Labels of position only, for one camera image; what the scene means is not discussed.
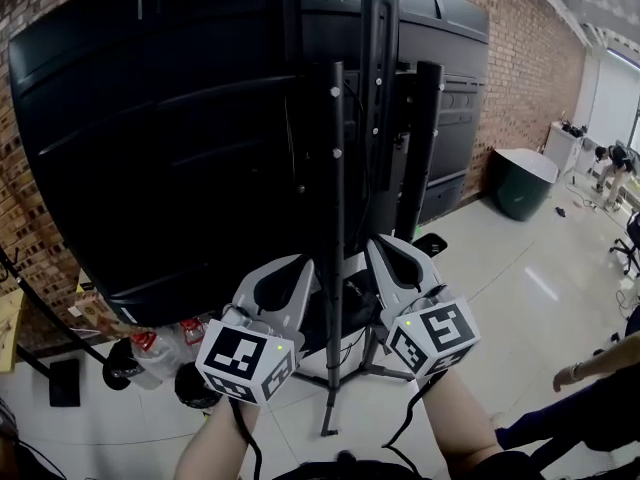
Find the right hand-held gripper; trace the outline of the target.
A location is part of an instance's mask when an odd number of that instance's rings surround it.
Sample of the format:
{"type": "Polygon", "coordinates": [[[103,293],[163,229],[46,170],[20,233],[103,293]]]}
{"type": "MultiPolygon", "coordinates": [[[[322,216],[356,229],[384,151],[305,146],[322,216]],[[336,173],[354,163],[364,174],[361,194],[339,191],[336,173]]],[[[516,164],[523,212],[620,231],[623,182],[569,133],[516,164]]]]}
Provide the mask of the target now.
{"type": "Polygon", "coordinates": [[[454,297],[432,259],[389,235],[369,239],[367,267],[377,287],[385,346],[416,378],[431,378],[461,362],[480,341],[463,297],[454,297]]]}

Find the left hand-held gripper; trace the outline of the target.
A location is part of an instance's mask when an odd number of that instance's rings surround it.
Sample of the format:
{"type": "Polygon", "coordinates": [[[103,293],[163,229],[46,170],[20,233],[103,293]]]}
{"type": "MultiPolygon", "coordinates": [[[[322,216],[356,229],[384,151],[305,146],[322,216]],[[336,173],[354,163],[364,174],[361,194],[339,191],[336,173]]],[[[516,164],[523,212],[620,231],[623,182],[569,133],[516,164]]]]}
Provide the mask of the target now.
{"type": "Polygon", "coordinates": [[[212,319],[195,362],[220,394],[265,406],[294,373],[305,337],[315,265],[296,254],[247,274],[219,320],[212,319]]]}

